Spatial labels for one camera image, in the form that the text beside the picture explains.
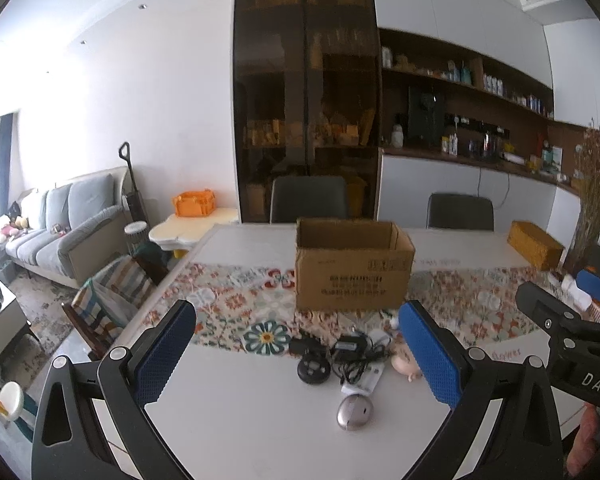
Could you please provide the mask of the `person's hand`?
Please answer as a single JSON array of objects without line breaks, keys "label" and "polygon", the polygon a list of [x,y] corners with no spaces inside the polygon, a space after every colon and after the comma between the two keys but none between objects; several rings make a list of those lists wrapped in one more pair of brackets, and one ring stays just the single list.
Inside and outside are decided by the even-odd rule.
[{"label": "person's hand", "polygon": [[584,406],[580,426],[566,458],[566,473],[574,478],[592,460],[597,450],[595,438],[600,432],[600,414],[597,408],[587,403]]}]

